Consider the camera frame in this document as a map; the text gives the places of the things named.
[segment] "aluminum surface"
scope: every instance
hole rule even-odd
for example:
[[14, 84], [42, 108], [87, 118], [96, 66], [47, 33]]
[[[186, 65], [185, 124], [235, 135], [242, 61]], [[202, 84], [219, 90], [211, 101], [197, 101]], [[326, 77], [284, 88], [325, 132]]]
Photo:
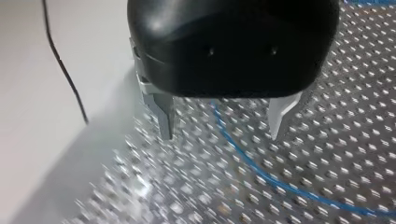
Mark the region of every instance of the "aluminum surface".
[[[311, 100], [285, 136], [272, 140], [263, 99], [218, 102], [227, 130], [279, 180], [342, 203], [396, 209], [395, 36], [395, 7], [342, 5]], [[221, 136], [208, 100], [176, 99], [175, 110], [170, 143], [148, 110], [136, 119], [127, 153], [65, 223], [396, 223], [274, 189]]]

